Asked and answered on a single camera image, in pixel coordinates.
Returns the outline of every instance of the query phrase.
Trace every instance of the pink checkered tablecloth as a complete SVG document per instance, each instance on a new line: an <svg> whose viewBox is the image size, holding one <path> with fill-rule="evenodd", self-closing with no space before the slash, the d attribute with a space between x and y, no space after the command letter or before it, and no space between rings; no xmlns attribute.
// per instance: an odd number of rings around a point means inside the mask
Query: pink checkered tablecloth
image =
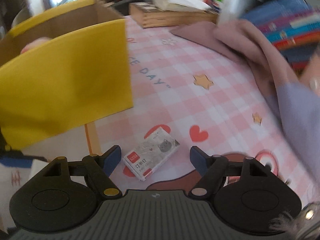
<svg viewBox="0 0 320 240"><path fill-rule="evenodd" d="M279 121L260 94L247 65L169 33L170 28L142 29L127 18L127 41L134 107L95 122L104 152L121 146L123 154L147 132L162 125L181 144L152 176L141 182L123 163L111 179L122 191L182 177L192 170L189 150L197 145L209 155L245 152L269 163L272 171L300 196L310 200L312 180L285 140ZM194 84L206 75L208 90ZM252 114L262 117L254 123Z"/></svg>

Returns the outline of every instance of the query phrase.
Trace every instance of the orange stripe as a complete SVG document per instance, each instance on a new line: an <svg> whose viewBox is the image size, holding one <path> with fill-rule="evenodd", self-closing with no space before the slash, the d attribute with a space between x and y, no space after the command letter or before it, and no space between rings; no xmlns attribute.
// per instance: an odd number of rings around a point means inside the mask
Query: orange stripe
<svg viewBox="0 0 320 240"><path fill-rule="evenodd" d="M87 137L87 143L88 143L89 153L92 154L92 148L91 148L91 143L90 143L90 137L89 137L89 132L88 132L87 124L84 125L84 130L85 130L85 136Z"/></svg>

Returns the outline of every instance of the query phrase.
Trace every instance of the red label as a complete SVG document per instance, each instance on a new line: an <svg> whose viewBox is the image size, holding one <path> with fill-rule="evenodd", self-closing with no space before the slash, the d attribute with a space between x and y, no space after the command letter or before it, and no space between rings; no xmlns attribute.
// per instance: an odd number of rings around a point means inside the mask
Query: red label
<svg viewBox="0 0 320 240"><path fill-rule="evenodd" d="M131 163L135 163L138 159L140 159L140 157L136 152L132 152L128 155L128 159L131 161Z"/></svg>
<svg viewBox="0 0 320 240"><path fill-rule="evenodd" d="M144 173L143 173L143 176L146 176L146 178L147 177L149 177L150 175L152 174L152 170L149 168L149 169L147 169Z"/></svg>

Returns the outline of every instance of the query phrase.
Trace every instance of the open box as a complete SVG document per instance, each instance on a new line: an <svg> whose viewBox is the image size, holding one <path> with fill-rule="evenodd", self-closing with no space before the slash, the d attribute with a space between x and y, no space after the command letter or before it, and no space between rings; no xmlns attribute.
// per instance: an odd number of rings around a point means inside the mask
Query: open box
<svg viewBox="0 0 320 240"><path fill-rule="evenodd" d="M53 40L20 55L40 37ZM125 19L96 0L45 11L0 41L0 127L21 149L133 106Z"/></svg>

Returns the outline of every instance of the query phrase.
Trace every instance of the cat illustration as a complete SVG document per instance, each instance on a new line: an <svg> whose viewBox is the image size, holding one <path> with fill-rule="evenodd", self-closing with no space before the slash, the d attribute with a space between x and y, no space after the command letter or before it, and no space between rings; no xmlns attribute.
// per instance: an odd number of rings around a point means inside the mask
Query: cat illustration
<svg viewBox="0 0 320 240"><path fill-rule="evenodd" d="M161 144L158 144L158 147L161 152L165 153L171 149L172 143L164 139Z"/></svg>

